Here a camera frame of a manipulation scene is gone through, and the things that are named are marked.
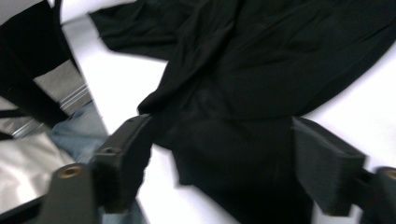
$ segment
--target black garment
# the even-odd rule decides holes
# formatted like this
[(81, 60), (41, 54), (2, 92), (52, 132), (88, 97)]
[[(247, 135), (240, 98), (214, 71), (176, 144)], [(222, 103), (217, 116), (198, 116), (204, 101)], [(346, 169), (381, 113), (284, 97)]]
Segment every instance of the black garment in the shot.
[(139, 106), (180, 184), (242, 223), (309, 223), (290, 117), (342, 91), (396, 39), (396, 2), (137, 1), (92, 14), (114, 50), (168, 59)]

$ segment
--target white table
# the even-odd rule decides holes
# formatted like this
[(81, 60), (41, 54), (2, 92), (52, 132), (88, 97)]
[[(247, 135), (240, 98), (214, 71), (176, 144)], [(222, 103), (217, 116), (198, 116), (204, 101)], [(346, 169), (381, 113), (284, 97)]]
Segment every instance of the white table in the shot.
[[(116, 53), (98, 38), (87, 9), (116, 5), (125, 0), (66, 1), (64, 32), (79, 69), (88, 83), (96, 107), (109, 133), (126, 119), (137, 115), (137, 105), (161, 79), (166, 62)], [(396, 45), (358, 81), (326, 105), (306, 115), (349, 144), (370, 155), (366, 167), (396, 166)], [(177, 184), (177, 173), (169, 151), (157, 146), (138, 193), (149, 223), (236, 223), (236, 221), (195, 187)], [(318, 209), (314, 222), (356, 223), (352, 217), (325, 217)]]

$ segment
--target denim fabric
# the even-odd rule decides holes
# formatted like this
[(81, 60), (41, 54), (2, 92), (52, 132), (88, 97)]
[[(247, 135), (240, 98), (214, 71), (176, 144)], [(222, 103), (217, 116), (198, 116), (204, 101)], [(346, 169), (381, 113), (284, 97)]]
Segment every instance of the denim fabric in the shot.
[[(101, 117), (93, 103), (84, 105), (70, 119), (58, 123), (49, 133), (52, 142), (66, 151), (76, 162), (88, 163), (93, 153), (107, 139)], [(145, 224), (146, 221), (136, 202), (128, 213), (103, 214), (103, 224)]]

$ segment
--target black clothing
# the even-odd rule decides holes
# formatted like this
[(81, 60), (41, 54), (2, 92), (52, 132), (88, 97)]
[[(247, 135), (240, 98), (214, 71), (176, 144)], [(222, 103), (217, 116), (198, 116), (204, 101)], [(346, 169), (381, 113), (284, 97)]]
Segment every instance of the black clothing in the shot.
[(179, 182), (242, 223), (309, 223), (291, 116), (346, 88), (396, 39), (392, 0), (146, 0), (91, 14), (109, 48), (169, 60), (138, 107)]

